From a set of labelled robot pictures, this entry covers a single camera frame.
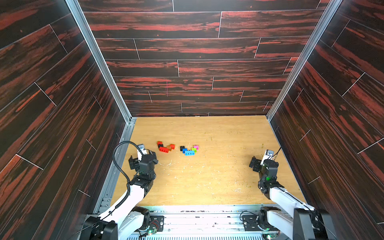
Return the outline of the red 2x4 lego brick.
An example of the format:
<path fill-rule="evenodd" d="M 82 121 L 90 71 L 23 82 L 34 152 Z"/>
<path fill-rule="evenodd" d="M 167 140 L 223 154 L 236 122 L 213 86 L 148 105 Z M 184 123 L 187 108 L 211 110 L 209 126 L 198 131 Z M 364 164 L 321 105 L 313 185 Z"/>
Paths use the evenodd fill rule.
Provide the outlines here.
<path fill-rule="evenodd" d="M 165 147 L 159 147 L 159 151 L 163 152 L 163 153 L 169 153 L 170 150 L 168 148 L 165 148 Z"/>

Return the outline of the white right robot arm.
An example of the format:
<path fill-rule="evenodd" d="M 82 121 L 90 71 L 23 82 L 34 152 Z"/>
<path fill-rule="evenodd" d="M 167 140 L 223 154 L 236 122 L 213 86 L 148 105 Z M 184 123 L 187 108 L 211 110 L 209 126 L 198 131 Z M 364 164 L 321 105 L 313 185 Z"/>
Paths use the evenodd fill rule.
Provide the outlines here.
<path fill-rule="evenodd" d="M 289 240 L 336 240 L 337 234 L 331 215 L 299 200 L 278 182 L 279 163 L 273 156 L 262 160 L 252 157 L 250 168 L 259 173 L 258 188 L 278 207 L 261 207 L 258 227 L 263 231 L 277 230 Z"/>

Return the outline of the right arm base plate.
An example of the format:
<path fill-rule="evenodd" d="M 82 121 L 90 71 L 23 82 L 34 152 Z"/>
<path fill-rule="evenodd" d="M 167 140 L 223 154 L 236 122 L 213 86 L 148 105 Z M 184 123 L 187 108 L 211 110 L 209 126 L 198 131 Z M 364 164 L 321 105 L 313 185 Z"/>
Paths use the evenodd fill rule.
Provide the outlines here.
<path fill-rule="evenodd" d="M 262 228 L 258 222 L 259 216 L 251 212 L 242 212 L 240 214 L 240 221 L 243 223 L 246 232 L 266 232 L 270 228 Z"/>

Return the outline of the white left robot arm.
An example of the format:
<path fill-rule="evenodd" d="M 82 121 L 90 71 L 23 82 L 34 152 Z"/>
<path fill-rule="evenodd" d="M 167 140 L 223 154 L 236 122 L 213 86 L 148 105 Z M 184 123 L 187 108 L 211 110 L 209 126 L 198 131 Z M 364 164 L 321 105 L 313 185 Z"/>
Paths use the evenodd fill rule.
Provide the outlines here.
<path fill-rule="evenodd" d="M 137 174 L 129 183 L 129 189 L 107 211 L 98 217 L 89 217 L 80 232 L 80 240 L 125 240 L 137 230 L 150 226 L 149 210 L 138 207 L 149 193 L 156 179 L 156 153 L 144 150 L 138 158 L 129 159 L 130 167 Z"/>

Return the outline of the light blue lego plate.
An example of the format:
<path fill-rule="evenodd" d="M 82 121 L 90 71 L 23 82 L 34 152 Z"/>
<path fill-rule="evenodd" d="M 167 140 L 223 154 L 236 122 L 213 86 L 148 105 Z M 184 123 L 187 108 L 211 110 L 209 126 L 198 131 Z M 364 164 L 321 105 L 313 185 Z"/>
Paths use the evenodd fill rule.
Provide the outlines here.
<path fill-rule="evenodd" d="M 195 153 L 196 153 L 195 151 L 185 151 L 186 156 L 194 156 Z"/>

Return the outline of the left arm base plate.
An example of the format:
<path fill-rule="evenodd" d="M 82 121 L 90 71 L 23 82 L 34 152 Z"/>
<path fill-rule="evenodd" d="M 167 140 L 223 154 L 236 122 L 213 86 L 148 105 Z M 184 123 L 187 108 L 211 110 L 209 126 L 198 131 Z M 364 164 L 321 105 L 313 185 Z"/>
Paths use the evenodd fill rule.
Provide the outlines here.
<path fill-rule="evenodd" d="M 149 219 L 145 221 L 145 231 L 151 233 L 163 232 L 165 226 L 165 216 L 161 215 L 150 215 Z"/>

